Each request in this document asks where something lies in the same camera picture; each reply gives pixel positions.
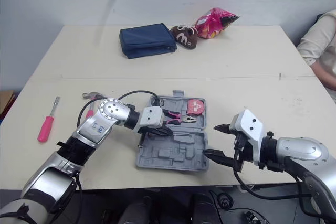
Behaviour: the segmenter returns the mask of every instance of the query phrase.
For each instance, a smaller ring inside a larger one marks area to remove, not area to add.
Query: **pliers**
[[[163,125],[165,124],[174,124],[174,125],[180,125],[181,123],[195,123],[197,122],[196,118],[193,118],[189,115],[181,115],[180,112],[170,111],[163,109],[163,114],[165,116],[168,116],[169,118],[172,118],[171,120],[163,121]]]

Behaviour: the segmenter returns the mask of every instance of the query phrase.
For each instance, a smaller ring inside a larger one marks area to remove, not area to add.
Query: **white wall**
[[[241,16],[236,24],[280,24],[297,43],[336,1],[0,0],[0,89],[24,86],[64,24],[191,24],[216,6]]]

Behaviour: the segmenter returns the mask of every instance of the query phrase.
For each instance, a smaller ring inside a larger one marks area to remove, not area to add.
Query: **beige sleeve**
[[[301,56],[312,65],[324,53],[336,33],[336,19],[325,15],[303,36],[298,45]]]

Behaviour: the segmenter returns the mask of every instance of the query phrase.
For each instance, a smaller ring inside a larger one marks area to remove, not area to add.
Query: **pink screwdriver handle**
[[[40,133],[38,134],[37,140],[41,143],[45,143],[48,140],[52,122],[54,121],[54,118],[52,116],[46,116],[46,120],[44,121]]]
[[[89,110],[88,113],[86,113],[86,116],[85,118],[89,118],[90,116],[93,116],[94,115],[94,111],[93,110]]]

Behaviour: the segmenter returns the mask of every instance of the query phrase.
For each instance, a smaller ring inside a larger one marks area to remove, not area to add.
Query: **screwdriver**
[[[52,122],[54,121],[53,115],[56,109],[56,106],[58,104],[60,97],[56,97],[55,101],[54,101],[54,106],[53,109],[51,110],[50,116],[46,116],[46,120],[44,121],[40,133],[38,134],[37,140],[41,143],[45,143],[48,140],[50,131],[51,131],[51,127],[52,127]]]

